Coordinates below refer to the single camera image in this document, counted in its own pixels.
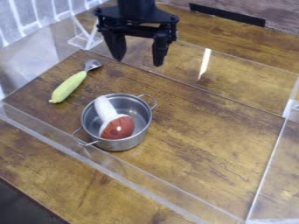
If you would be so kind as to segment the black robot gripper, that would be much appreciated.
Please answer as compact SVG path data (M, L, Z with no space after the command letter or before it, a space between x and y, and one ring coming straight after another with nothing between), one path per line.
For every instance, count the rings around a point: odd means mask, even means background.
M168 46L176 40L179 17L154 5L154 0L116 0L116 5L97 8L97 31L112 57L120 61L126 53L125 36L153 39L153 65L164 63Z

